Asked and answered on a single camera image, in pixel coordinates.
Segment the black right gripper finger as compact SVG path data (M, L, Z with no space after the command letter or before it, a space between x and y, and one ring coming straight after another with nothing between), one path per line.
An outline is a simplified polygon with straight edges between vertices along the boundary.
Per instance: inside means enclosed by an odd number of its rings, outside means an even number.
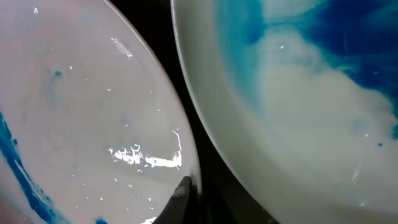
M153 224L198 224L198 190L190 176L185 176Z

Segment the white plate blue blot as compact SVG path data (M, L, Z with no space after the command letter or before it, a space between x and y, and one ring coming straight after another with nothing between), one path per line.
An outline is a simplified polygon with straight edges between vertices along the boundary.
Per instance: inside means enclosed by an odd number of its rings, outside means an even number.
M279 223L397 222L397 0L172 1L212 143Z

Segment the white plate blue smear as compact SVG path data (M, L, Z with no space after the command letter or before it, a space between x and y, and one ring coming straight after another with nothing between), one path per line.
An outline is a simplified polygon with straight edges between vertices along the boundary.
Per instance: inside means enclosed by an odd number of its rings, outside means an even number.
M2 223L153 223L185 176L182 104L114 4L1 2Z

